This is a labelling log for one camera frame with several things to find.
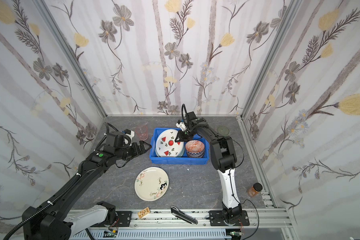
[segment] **wall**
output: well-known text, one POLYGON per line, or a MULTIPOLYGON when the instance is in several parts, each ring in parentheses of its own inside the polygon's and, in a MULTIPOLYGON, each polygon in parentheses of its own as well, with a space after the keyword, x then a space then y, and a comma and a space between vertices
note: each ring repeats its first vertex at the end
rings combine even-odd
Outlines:
POLYGON ((360 1, 302 2, 245 121, 299 239, 360 239, 360 1))
POLYGON ((0 1, 0 239, 87 155, 102 118, 80 84, 32 2, 0 1))
POLYGON ((108 114, 240 114, 289 3, 45 2, 108 114))

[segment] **cream plate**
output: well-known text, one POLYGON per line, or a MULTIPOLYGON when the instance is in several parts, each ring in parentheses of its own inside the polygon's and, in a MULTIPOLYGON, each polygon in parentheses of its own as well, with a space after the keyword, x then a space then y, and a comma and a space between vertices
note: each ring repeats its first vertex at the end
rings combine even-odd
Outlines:
POLYGON ((159 199, 168 189, 167 173, 159 167, 144 169, 135 180, 135 192, 144 201, 159 199))
POLYGON ((155 151, 159 157, 177 157, 184 153, 184 142, 175 142, 178 130, 167 129, 156 140, 155 151))

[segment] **blue crate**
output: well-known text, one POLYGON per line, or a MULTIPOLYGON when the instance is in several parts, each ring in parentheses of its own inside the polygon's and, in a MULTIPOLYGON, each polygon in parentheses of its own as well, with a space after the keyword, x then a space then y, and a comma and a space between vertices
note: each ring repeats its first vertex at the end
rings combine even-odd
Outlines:
POLYGON ((204 156, 201 158, 188 157, 187 151, 184 149, 184 153, 181 157, 158 157, 155 152, 156 140, 159 135, 167 129, 176 129, 180 128, 170 128, 170 127, 156 127, 154 130, 154 135, 151 139, 151 151, 149 152, 149 158, 154 164, 186 164, 186 165, 205 165, 209 159, 209 143, 204 139, 199 139, 201 136, 195 135, 193 139, 199 139, 205 146, 204 156))

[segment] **gray marble tabletop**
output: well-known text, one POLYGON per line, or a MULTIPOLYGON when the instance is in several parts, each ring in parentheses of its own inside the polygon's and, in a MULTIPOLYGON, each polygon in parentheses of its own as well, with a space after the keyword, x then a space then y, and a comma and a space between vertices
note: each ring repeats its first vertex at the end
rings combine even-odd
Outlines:
MULTIPOLYGON (((235 170, 235 180, 239 199, 243 202, 249 198, 256 208, 264 208, 260 194, 250 198, 246 190, 256 180, 256 176, 244 145, 238 122, 235 117, 204 117, 208 124, 217 129, 218 126, 226 126, 230 130, 230 136, 236 140, 244 149, 244 162, 235 170)), ((145 124, 148 127, 148 139, 150 142, 154 128, 176 127, 179 117, 107 117, 107 121, 120 131, 133 130, 136 126, 145 124)), ((94 146, 100 141, 106 132, 104 124, 94 142, 94 146)), ((139 141, 135 136, 132 141, 139 141)), ((238 163, 241 162, 243 153, 240 147, 234 143, 238 163)), ((116 206, 116 209, 169 209, 172 205, 179 209, 221 209, 223 193, 220 178, 209 160, 206 165, 168 165, 153 164, 149 159, 149 153, 138 156, 127 163, 121 169, 116 166, 97 179, 73 206, 73 209, 88 209, 97 202, 106 201, 116 206), (169 188, 159 199, 146 202, 135 193, 134 182, 137 175, 148 167, 160 167, 169 177, 169 188)), ((243 208, 253 208, 250 202, 246 202, 243 208)))

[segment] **jar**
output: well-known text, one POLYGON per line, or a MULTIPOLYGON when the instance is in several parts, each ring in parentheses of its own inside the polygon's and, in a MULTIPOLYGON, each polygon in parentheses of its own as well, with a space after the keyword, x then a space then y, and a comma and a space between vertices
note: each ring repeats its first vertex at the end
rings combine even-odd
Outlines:
POLYGON ((250 197, 254 197, 254 196, 258 195, 262 189, 263 189, 263 186, 257 182, 250 189, 247 190, 247 194, 250 197))

